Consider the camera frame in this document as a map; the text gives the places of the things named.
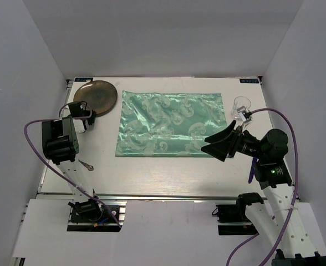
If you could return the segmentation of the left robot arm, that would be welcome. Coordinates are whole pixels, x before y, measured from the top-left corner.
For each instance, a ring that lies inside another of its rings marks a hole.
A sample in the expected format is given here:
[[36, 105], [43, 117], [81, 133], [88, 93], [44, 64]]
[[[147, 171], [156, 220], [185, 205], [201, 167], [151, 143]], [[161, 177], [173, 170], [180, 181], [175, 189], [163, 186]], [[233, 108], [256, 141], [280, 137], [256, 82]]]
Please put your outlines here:
[[96, 200], [92, 185], [84, 177], [83, 165], [78, 159], [80, 148], [76, 128], [85, 132], [94, 123], [96, 112], [85, 101], [69, 103], [68, 108], [66, 117], [42, 122], [42, 150], [72, 191], [74, 199], [69, 205], [81, 218], [94, 222], [102, 217], [103, 208]]

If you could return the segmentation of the green satin patterned cloth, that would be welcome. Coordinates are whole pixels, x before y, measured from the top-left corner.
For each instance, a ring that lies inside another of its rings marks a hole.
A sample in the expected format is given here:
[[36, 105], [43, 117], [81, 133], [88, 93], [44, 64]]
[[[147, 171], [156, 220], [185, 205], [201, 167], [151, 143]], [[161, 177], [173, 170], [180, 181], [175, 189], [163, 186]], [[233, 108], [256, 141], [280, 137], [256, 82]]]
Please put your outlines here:
[[227, 127], [222, 95], [123, 91], [117, 157], [208, 157], [205, 138]]

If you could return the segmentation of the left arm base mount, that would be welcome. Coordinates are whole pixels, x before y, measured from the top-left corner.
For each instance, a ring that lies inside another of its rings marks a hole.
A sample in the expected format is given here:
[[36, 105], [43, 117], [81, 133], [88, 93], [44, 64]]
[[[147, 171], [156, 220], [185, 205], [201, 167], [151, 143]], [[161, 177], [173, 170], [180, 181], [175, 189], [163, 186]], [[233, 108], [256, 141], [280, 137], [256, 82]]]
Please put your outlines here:
[[69, 202], [68, 232], [118, 233], [124, 221], [123, 206], [107, 205], [109, 211], [92, 199], [82, 203]]

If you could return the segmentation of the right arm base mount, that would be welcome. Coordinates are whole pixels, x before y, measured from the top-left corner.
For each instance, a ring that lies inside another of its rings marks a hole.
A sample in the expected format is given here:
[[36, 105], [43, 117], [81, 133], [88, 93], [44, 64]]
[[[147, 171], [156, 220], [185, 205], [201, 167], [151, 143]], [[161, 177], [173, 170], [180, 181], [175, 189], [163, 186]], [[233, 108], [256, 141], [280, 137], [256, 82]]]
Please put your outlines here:
[[258, 193], [244, 193], [237, 197], [235, 204], [218, 204], [212, 211], [217, 217], [219, 236], [253, 236], [257, 230], [246, 217], [246, 207], [253, 203], [264, 203]]

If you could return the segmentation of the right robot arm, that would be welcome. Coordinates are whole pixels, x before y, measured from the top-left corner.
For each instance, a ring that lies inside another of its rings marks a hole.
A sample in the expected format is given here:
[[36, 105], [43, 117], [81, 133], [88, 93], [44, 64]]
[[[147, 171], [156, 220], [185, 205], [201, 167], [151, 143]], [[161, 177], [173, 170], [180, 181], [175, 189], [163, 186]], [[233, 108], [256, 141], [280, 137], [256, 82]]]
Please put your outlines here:
[[268, 214], [258, 193], [238, 196], [236, 215], [251, 221], [261, 237], [271, 245], [267, 260], [272, 265], [326, 265], [326, 255], [314, 247], [295, 206], [297, 186], [284, 163], [288, 153], [288, 136], [279, 129], [269, 130], [261, 140], [233, 121], [226, 129], [205, 138], [201, 151], [225, 161], [235, 153], [257, 160], [254, 176], [273, 216]]

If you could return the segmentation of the clear drinking glass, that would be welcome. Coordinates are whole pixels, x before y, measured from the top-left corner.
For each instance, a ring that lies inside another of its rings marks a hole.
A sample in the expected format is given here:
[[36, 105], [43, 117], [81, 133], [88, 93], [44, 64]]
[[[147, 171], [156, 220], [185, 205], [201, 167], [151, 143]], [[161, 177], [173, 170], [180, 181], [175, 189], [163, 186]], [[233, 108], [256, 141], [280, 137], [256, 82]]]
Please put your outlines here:
[[238, 110], [240, 108], [249, 109], [251, 107], [251, 101], [249, 98], [244, 96], [238, 96], [233, 101], [231, 115], [234, 119], [239, 120], [240, 116], [238, 114]]

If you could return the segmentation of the iridescent ornate fork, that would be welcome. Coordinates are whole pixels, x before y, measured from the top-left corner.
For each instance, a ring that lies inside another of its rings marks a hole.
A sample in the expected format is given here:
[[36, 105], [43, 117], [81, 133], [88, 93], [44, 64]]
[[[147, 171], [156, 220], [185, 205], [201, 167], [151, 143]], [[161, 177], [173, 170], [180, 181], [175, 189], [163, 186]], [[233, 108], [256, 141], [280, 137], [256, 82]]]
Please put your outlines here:
[[82, 160], [78, 160], [88, 171], [93, 171], [94, 170], [94, 167]]

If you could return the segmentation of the brown speckled ceramic plate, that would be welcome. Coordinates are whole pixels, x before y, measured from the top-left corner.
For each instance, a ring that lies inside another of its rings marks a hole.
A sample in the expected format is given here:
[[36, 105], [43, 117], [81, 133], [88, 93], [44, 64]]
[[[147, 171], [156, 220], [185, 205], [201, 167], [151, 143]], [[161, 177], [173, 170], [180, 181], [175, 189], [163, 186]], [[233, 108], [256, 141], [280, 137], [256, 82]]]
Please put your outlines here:
[[116, 87], [108, 81], [90, 81], [74, 94], [73, 101], [85, 101], [97, 116], [110, 112], [118, 100]]

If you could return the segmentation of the purple handled knife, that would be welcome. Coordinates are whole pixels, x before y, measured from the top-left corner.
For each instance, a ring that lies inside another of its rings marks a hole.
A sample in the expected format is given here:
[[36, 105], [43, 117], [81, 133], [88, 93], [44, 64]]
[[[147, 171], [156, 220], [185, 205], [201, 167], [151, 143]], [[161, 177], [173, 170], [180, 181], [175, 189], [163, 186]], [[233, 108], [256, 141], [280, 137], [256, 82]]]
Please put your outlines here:
[[257, 162], [257, 158], [254, 157], [252, 159], [252, 163], [251, 163], [251, 169], [249, 172], [248, 183], [251, 183], [254, 178], [254, 166], [255, 166], [256, 162]]

